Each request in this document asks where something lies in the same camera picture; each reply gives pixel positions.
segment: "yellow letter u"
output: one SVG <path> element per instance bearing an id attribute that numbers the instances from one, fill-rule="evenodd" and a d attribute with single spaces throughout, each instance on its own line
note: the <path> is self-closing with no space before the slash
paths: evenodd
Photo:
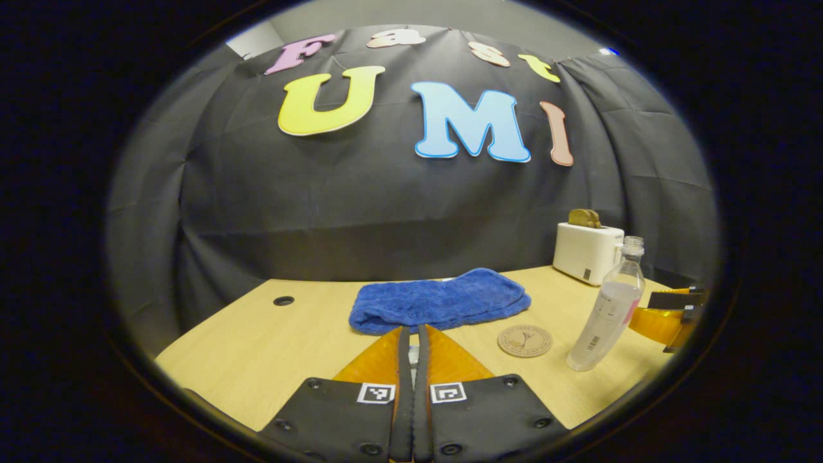
<path id="1" fill-rule="evenodd" d="M 383 66 L 363 66 L 343 71 L 349 77 L 349 96 L 342 106 L 330 111 L 315 111 L 314 100 L 320 84 L 331 74 L 314 74 L 291 81 L 283 87 L 286 99 L 280 108 L 277 125 L 289 135 L 302 137 L 342 129 L 365 116 L 374 101 L 374 81 L 385 71 Z"/>

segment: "foam letter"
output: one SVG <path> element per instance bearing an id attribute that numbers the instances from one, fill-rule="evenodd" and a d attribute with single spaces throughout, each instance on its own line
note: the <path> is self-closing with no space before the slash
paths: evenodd
<path id="1" fill-rule="evenodd" d="M 532 56 L 531 54 L 519 54 L 517 57 L 520 59 L 525 59 L 528 66 L 536 72 L 538 76 L 552 82 L 560 82 L 559 77 L 547 71 L 547 69 L 551 69 L 551 66 L 543 63 L 539 58 L 537 58 L 537 56 Z"/>
<path id="2" fill-rule="evenodd" d="M 372 40 L 365 46 L 371 49 L 378 49 L 382 47 L 390 47 L 392 45 L 414 45 L 425 42 L 423 37 L 420 37 L 414 29 L 391 29 L 378 32 L 371 36 Z"/>
<path id="3" fill-rule="evenodd" d="M 487 61 L 504 68 L 511 66 L 509 60 L 503 58 L 503 52 L 495 47 L 490 47 L 489 45 L 481 44 L 479 42 L 469 42 L 468 46 L 472 49 L 472 53 L 483 61 Z"/>
<path id="4" fill-rule="evenodd" d="M 282 71 L 283 69 L 300 66 L 300 63 L 303 63 L 303 59 L 300 58 L 301 55 L 309 57 L 320 50 L 320 47 L 323 46 L 323 42 L 331 42 L 334 39 L 334 34 L 329 34 L 301 40 L 300 42 L 295 42 L 293 44 L 283 45 L 283 52 L 280 53 L 280 57 L 277 58 L 274 66 L 271 66 L 263 74 L 267 76 L 277 71 Z"/>
<path id="5" fill-rule="evenodd" d="M 473 110 L 449 85 L 415 82 L 411 89 L 423 99 L 425 135 L 415 145 L 422 157 L 453 157 L 459 146 L 449 140 L 449 124 L 472 156 L 480 154 L 486 133 L 491 129 L 489 155 L 499 161 L 528 162 L 531 153 L 523 145 L 514 115 L 517 100 L 502 91 L 486 90 Z"/>
<path id="6" fill-rule="evenodd" d="M 549 118 L 549 130 L 551 131 L 551 159 L 561 166 L 571 166 L 574 158 L 569 151 L 569 139 L 565 134 L 565 114 L 563 110 L 547 101 L 541 101 L 540 107 L 546 111 Z"/>
<path id="7" fill-rule="evenodd" d="M 286 99 L 280 108 L 277 125 L 289 135 L 302 137 L 354 124 L 371 109 L 374 81 L 385 70 L 383 66 L 363 66 L 343 71 L 343 76 L 351 79 L 349 95 L 342 106 L 330 111 L 315 111 L 314 100 L 320 84 L 330 79 L 331 74 L 314 74 L 287 83 L 283 87 Z"/>

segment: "orange plastic piece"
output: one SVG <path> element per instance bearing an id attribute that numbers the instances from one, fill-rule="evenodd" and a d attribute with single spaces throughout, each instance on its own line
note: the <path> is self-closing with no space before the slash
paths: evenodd
<path id="1" fill-rule="evenodd" d="M 429 384 L 494 377 L 488 368 L 453 339 L 428 325 L 425 330 L 429 335 Z"/>
<path id="2" fill-rule="evenodd" d="M 655 291 L 655 292 L 674 292 L 675 294 L 688 294 L 689 293 L 689 288 L 664 289 L 662 291 Z"/>
<path id="3" fill-rule="evenodd" d="M 649 339 L 670 345 L 680 332 L 682 318 L 683 311 L 637 307 L 629 322 L 629 328 Z"/>
<path id="4" fill-rule="evenodd" d="M 396 385 L 399 378 L 398 341 L 401 329 L 395 328 L 381 336 L 332 379 Z"/>

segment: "gray wall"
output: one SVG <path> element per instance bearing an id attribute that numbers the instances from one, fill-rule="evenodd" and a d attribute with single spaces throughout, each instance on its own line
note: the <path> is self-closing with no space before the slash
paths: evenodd
<path id="1" fill-rule="evenodd" d="M 267 23 L 247 32 L 257 39 L 235 37 L 229 46 L 241 55 L 251 53 L 247 57 L 251 58 L 283 43 L 381 24 L 453 27 L 516 44 L 555 61 L 610 46 L 543 12 L 501 0 L 313 0 Z"/>

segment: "plastic bottle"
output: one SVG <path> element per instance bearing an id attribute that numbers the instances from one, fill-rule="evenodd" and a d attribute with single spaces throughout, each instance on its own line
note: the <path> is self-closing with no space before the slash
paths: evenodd
<path id="1" fill-rule="evenodd" d="M 583 333 L 566 357 L 572 370 L 591 370 L 606 357 L 631 321 L 646 281 L 640 271 L 643 238 L 623 240 L 621 262 L 605 277 Z"/>

